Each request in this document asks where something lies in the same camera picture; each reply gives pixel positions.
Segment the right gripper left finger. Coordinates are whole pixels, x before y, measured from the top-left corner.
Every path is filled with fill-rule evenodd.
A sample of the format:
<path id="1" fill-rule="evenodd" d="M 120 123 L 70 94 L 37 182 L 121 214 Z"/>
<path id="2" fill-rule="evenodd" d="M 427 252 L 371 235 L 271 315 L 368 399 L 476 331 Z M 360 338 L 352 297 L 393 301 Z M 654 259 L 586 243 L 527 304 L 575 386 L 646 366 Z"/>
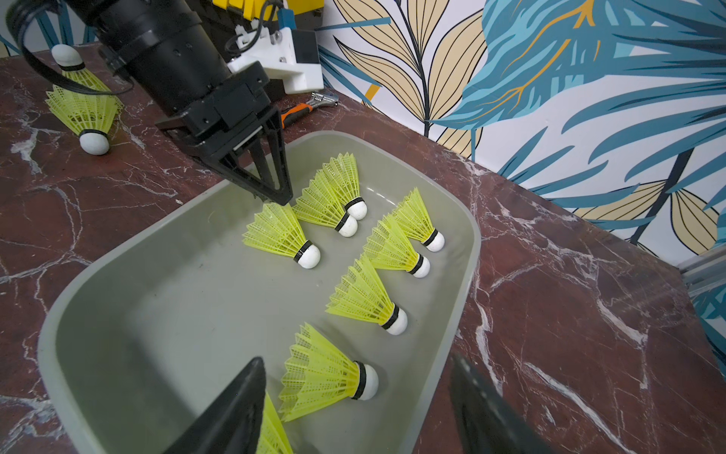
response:
<path id="1" fill-rule="evenodd" d="M 267 375 L 255 357 L 166 450 L 168 453 L 255 453 L 260 440 Z"/>

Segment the yellow-green shuttlecock two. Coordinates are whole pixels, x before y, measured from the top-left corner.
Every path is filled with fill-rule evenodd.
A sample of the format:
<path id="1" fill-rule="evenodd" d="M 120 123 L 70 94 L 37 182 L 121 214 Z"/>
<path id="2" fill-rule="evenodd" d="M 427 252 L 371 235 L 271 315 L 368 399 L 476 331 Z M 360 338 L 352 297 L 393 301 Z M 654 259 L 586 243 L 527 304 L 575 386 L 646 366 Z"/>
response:
<path id="1" fill-rule="evenodd" d="M 444 249 L 444 235 L 434 227 L 418 187 L 399 202 L 392 216 L 407 238 L 419 241 L 432 253 Z"/>

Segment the yellow-green shuttlecock six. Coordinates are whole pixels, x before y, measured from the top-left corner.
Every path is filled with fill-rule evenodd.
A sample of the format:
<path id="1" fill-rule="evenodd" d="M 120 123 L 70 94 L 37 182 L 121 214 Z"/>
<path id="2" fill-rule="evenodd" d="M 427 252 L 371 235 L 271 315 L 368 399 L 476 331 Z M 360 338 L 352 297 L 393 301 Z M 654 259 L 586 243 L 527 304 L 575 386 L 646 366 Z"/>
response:
<path id="1" fill-rule="evenodd" d="M 370 400 L 380 378 L 372 365 L 353 361 L 310 323 L 295 334 L 279 393 L 281 420 L 291 422 L 344 399 Z"/>

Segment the yellow-green shuttlecock three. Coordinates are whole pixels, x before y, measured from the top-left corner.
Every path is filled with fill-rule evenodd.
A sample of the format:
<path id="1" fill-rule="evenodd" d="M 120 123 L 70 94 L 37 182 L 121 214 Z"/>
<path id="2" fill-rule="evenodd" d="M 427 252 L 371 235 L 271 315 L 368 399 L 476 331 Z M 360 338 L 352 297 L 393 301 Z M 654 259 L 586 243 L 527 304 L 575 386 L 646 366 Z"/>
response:
<path id="1" fill-rule="evenodd" d="M 408 314 L 391 300 L 366 255 L 357 258 L 342 276 L 325 311 L 359 322 L 375 323 L 393 336 L 403 334 L 408 328 Z"/>

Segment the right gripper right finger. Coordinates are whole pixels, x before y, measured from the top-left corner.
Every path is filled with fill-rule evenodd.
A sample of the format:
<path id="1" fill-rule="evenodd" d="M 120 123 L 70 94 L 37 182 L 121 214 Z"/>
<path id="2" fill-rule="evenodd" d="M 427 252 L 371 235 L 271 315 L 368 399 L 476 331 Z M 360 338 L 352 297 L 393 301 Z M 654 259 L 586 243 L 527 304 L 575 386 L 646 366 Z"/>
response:
<path id="1" fill-rule="evenodd" d="M 552 448 L 466 357 L 452 357 L 449 395 L 466 453 L 550 453 Z"/>

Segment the yellow-green shuttlecock eight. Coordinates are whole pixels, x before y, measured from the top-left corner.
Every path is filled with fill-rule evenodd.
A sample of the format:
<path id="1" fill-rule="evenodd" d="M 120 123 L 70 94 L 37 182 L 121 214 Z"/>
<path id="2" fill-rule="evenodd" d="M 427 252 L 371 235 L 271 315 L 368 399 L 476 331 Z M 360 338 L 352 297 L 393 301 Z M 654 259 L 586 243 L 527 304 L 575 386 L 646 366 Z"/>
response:
<path id="1" fill-rule="evenodd" d="M 344 210 L 357 221 L 368 214 L 368 205 L 360 192 L 357 161 L 352 153 L 340 153 L 321 167 Z"/>

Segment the yellow-green shuttlecock five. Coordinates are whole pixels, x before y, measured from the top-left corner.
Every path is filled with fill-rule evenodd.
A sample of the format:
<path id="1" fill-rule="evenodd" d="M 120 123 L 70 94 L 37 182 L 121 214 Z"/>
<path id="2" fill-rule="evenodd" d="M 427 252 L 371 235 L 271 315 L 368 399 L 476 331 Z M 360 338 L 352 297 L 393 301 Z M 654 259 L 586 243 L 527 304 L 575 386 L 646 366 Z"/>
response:
<path id="1" fill-rule="evenodd" d="M 358 230 L 357 220 L 344 210 L 322 170 L 316 172 L 292 208 L 300 221 L 332 228 L 344 238 L 351 238 Z"/>

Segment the grey plastic storage tray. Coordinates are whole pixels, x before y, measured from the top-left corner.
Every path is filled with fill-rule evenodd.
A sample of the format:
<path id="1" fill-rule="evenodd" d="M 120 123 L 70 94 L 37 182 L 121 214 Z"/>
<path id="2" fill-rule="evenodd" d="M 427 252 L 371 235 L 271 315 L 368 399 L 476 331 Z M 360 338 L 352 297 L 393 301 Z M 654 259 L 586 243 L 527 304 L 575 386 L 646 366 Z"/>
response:
<path id="1" fill-rule="evenodd" d="M 314 132 L 287 145 L 301 191 L 340 153 L 357 159 L 365 219 L 351 238 L 308 224 L 321 250 L 307 271 L 292 259 L 246 246 L 262 204 L 222 182 L 98 259 L 51 308 L 39 340 L 43 382 L 81 453 L 160 453 L 255 357 L 278 397 L 285 360 L 304 323 L 380 377 L 367 401 L 344 400 L 285 425 L 297 453 L 408 453 L 457 331 L 481 236 L 469 209 L 390 149 L 350 134 Z M 429 274 L 381 272 L 408 315 L 398 336 L 330 315 L 325 307 L 376 223 L 413 189 L 444 249 Z"/>

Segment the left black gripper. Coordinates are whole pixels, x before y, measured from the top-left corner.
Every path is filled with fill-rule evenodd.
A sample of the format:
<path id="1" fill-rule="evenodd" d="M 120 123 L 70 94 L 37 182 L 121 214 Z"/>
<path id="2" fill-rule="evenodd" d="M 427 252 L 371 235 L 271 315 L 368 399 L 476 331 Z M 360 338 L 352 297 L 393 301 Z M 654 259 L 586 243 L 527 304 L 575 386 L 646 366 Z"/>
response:
<path id="1" fill-rule="evenodd" d="M 164 118 L 156 126 L 198 164 L 263 201 L 286 205 L 293 189 L 269 81 L 258 62 L 233 73 L 220 62 L 159 72 L 154 100 Z"/>

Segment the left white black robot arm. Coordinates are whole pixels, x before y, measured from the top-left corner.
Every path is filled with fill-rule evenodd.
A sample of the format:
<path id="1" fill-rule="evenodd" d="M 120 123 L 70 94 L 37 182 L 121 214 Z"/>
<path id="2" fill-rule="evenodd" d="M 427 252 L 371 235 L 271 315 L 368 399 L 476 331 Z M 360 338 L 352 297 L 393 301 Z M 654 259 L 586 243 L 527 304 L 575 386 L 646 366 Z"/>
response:
<path id="1" fill-rule="evenodd" d="M 70 1 L 115 75 L 160 106 L 156 124 L 190 159 L 264 201 L 293 197 L 283 121 L 255 62 L 231 70 L 185 1 Z"/>

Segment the yellow-green shuttlecock one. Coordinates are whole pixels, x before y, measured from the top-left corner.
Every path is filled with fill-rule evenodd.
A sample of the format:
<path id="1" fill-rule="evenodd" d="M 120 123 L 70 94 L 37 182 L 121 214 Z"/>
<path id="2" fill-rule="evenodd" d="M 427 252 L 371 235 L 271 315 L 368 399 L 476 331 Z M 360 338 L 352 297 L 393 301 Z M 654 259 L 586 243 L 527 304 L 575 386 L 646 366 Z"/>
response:
<path id="1" fill-rule="evenodd" d="M 363 255 L 376 269 L 407 272 L 419 279 L 431 271 L 430 261 L 415 251 L 393 214 L 385 215 L 372 229 Z"/>

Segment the yellow-green shuttlecock nine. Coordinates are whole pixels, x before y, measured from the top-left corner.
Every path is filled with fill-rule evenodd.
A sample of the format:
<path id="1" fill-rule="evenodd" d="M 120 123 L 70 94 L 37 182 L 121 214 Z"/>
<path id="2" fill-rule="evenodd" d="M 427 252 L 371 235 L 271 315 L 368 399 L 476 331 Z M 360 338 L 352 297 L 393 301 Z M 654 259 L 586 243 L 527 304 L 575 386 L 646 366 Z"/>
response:
<path id="1" fill-rule="evenodd" d="M 310 241 L 288 204 L 268 202 L 254 215 L 243 235 L 245 245 L 257 250 L 291 258 L 306 270 L 321 261 L 321 250 Z"/>

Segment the yellow-green shuttlecock four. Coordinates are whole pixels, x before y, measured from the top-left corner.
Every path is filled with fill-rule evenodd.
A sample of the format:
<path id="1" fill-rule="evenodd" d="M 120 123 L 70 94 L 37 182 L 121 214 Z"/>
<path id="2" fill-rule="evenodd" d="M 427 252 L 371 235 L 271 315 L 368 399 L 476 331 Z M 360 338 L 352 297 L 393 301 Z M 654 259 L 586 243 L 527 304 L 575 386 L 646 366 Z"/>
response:
<path id="1" fill-rule="evenodd" d="M 266 393 L 260 436 L 256 454 L 292 454 L 293 449 L 287 438 L 282 421 L 275 410 L 270 395 Z"/>

